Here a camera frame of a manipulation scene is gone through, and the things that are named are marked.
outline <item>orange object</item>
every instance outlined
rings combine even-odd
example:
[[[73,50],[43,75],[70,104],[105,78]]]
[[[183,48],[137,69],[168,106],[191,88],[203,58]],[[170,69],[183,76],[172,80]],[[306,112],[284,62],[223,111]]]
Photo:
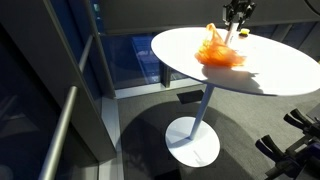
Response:
[[[195,54],[201,64],[228,67],[243,65],[245,58],[224,43],[213,23],[207,25],[206,31],[209,35]]]

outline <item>table pedestal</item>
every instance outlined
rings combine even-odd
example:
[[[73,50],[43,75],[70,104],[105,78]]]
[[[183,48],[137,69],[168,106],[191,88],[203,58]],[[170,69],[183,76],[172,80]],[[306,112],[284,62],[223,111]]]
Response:
[[[202,121],[213,88],[207,85],[196,118],[178,118],[169,125],[166,131],[166,144],[170,153],[187,166],[207,166],[219,154],[220,142],[216,132]]]

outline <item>table top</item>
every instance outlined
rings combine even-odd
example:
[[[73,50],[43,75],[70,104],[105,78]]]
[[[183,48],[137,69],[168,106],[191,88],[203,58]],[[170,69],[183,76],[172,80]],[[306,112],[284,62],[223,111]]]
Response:
[[[227,31],[217,29],[224,39]],[[250,34],[235,35],[230,47],[244,54],[243,66],[205,66],[195,53],[206,36],[203,27],[178,28],[158,34],[154,54],[169,67],[215,87],[256,95],[291,96],[320,88],[320,65],[306,54],[282,43]]]

